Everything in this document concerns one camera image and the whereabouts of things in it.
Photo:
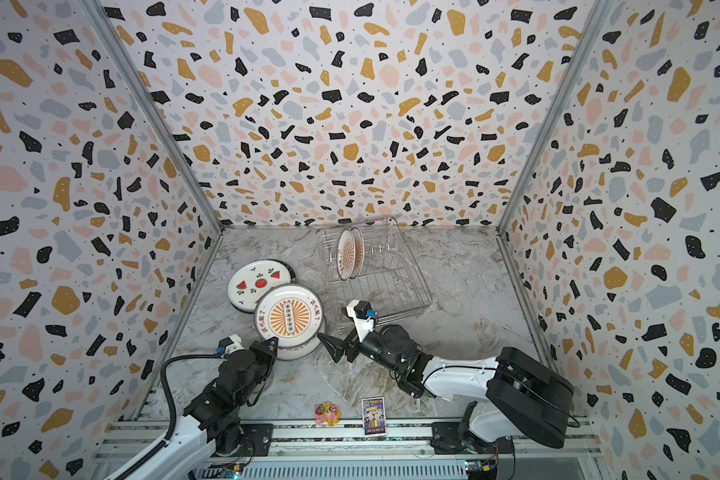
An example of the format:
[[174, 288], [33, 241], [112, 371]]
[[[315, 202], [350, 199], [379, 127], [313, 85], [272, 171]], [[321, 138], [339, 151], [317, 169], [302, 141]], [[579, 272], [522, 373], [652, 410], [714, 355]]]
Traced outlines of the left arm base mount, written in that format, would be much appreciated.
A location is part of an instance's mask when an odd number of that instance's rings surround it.
[[266, 457], [273, 432], [273, 423], [234, 424], [216, 437], [215, 454], [230, 459]]

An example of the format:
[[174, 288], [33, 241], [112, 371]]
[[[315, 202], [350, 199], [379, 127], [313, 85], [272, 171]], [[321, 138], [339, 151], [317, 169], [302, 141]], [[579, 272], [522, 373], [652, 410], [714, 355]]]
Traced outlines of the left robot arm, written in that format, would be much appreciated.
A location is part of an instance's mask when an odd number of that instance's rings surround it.
[[[160, 383], [169, 409], [165, 433], [114, 473], [111, 479], [187, 479], [213, 455], [244, 451], [246, 441], [240, 409], [251, 406], [253, 392], [264, 385], [278, 355], [279, 339], [239, 345], [235, 336], [212, 353], [179, 355], [160, 368]], [[168, 367], [186, 360], [218, 360], [217, 376], [193, 400], [178, 410], [168, 381]]]

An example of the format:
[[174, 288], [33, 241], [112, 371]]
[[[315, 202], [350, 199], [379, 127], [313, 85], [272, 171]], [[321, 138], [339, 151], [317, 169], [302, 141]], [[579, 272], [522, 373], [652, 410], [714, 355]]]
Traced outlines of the purple card box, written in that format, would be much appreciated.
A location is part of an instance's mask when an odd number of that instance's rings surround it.
[[361, 410], [365, 436], [376, 437], [387, 434], [387, 418], [383, 397], [364, 398]]

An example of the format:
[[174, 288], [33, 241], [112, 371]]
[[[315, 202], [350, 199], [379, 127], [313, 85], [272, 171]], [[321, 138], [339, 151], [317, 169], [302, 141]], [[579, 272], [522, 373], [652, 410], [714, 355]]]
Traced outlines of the orange pattern white plate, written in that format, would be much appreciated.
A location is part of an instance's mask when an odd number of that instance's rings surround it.
[[324, 330], [324, 308], [308, 287], [290, 283], [267, 292], [254, 312], [254, 326], [263, 340], [278, 339], [279, 348], [295, 349]]

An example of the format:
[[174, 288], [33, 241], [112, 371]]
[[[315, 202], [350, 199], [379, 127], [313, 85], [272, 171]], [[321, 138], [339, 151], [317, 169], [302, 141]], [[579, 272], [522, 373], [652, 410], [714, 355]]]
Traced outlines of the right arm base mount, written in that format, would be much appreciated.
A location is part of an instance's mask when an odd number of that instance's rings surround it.
[[514, 451], [514, 444], [510, 439], [500, 438], [487, 442], [479, 439], [459, 422], [434, 422], [431, 424], [431, 433], [429, 444], [438, 455], [496, 455]]

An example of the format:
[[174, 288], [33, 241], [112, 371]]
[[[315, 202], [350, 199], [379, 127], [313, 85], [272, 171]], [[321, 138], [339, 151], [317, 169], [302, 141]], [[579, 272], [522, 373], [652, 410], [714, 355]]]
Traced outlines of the red pattern white plate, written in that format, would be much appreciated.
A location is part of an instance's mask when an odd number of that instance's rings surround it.
[[277, 359], [279, 361], [294, 361], [304, 358], [321, 347], [320, 339], [315, 336], [308, 342], [297, 347], [278, 347]]

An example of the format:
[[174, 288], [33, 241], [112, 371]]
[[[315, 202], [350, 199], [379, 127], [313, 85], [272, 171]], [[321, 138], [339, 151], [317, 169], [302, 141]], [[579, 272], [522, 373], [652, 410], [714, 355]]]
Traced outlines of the pink yellow toy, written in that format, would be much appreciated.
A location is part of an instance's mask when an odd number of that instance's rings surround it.
[[332, 402], [317, 404], [314, 408], [315, 424], [318, 426], [334, 426], [340, 423], [342, 413]]

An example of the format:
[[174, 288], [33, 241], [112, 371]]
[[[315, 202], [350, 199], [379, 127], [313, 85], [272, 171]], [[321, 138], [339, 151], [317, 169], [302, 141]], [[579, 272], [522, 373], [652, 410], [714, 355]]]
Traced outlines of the fruit pattern blue-rim plate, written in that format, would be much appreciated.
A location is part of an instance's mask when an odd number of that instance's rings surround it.
[[263, 259], [248, 263], [238, 269], [227, 286], [231, 305], [243, 312], [253, 313], [259, 300], [280, 285], [293, 283], [295, 271], [286, 263]]

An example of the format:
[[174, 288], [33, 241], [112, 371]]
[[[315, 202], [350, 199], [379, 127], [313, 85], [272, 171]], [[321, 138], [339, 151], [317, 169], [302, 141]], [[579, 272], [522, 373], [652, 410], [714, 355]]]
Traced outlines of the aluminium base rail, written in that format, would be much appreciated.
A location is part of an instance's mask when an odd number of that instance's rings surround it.
[[467, 451], [439, 454], [432, 446], [433, 419], [397, 419], [380, 437], [365, 435], [361, 421], [334, 427], [304, 420], [254, 420], [247, 429], [265, 426], [269, 433], [253, 439], [267, 448], [264, 456], [239, 456], [246, 479], [329, 478], [465, 478], [470, 466], [497, 463], [499, 479], [607, 479], [610, 474], [597, 440], [587, 424], [574, 431], [561, 449], [544, 447], [526, 437], [497, 443], [485, 454]]

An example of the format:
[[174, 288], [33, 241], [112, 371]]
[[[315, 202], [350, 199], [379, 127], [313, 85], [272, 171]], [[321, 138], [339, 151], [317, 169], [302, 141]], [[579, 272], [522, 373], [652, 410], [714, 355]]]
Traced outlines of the orange sunburst plate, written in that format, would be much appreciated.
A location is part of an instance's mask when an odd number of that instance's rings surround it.
[[352, 276], [355, 254], [354, 235], [350, 229], [344, 229], [339, 235], [336, 252], [337, 271], [342, 281], [346, 281]]

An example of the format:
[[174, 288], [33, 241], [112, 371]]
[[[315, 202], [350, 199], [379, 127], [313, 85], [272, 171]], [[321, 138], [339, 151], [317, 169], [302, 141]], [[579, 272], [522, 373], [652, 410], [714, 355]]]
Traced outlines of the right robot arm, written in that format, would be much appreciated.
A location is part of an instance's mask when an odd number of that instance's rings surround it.
[[425, 353], [400, 325], [365, 337], [353, 331], [343, 339], [324, 333], [317, 338], [335, 362], [362, 355], [386, 368], [413, 398], [469, 398], [459, 428], [474, 445], [522, 435], [545, 447], [564, 446], [574, 388], [517, 348], [504, 347], [486, 359], [444, 359]]

